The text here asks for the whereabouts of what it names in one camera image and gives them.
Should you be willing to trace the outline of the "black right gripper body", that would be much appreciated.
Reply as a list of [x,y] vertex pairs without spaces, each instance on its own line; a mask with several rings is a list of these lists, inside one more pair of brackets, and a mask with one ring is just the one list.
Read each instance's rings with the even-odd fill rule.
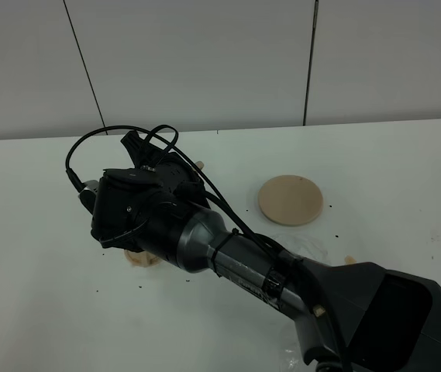
[[177,152],[164,152],[164,149],[146,142],[137,131],[128,132],[122,139],[121,144],[126,148],[131,161],[136,168],[153,168],[162,180],[164,187],[170,192],[183,183],[191,184],[196,190],[204,190],[204,181]]

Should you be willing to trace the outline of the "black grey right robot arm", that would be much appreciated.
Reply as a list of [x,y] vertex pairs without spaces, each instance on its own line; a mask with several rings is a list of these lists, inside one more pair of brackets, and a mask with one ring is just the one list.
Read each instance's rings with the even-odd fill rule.
[[153,255],[190,273],[212,270],[290,318],[305,363],[319,371],[441,371],[441,287],[374,263],[331,267],[286,250],[205,190],[172,144],[134,130],[133,167],[107,169],[93,208],[104,248]]

